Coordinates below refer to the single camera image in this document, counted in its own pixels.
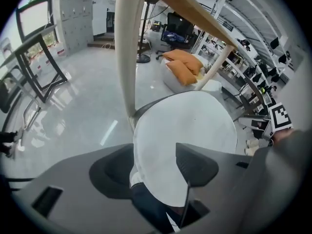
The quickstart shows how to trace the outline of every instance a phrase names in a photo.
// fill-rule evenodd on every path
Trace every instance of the white desk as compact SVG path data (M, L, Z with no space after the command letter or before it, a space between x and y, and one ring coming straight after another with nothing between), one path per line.
M177 142L233 154L236 129L224 107L203 91L168 97L139 119L134 132L137 170L154 197L183 207L188 186L176 164Z

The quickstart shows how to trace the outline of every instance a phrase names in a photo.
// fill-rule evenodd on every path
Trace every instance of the glossy floor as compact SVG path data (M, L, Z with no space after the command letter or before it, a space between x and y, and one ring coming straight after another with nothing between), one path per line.
M159 61L136 67L136 108L173 94L162 82ZM24 132L22 147L15 159L2 156L7 177L37 177L65 158L99 150L103 147L133 142L116 69L114 50L86 48L58 62L69 81L58 86L42 106L29 131ZM21 126L21 112L29 101L19 106L9 125ZM243 154L251 135L235 123L236 153Z

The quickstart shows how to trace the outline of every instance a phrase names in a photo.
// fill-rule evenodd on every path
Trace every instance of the lamp base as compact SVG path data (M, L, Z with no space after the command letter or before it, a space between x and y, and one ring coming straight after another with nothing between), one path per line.
M151 58L146 54L141 54L141 55L137 54L137 56L136 56L136 62L137 63L147 63L150 61L151 61Z

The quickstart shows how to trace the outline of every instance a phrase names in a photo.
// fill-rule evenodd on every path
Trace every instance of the white round table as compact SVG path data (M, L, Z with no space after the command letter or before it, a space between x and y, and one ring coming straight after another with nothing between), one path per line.
M176 143L235 153L234 123L225 108L203 91L168 97L139 119L134 132L137 170L152 195L183 207L187 183L176 164Z

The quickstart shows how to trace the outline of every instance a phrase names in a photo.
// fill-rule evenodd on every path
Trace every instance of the orange pillow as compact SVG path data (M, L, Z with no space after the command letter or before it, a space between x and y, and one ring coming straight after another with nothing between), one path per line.
M203 67L203 64L195 56L180 49L166 52L163 56L168 60L180 60L195 76L198 75L199 70Z
M166 63L166 65L171 69L172 73L174 73L182 85L187 86L197 82L196 77L180 60L170 61Z

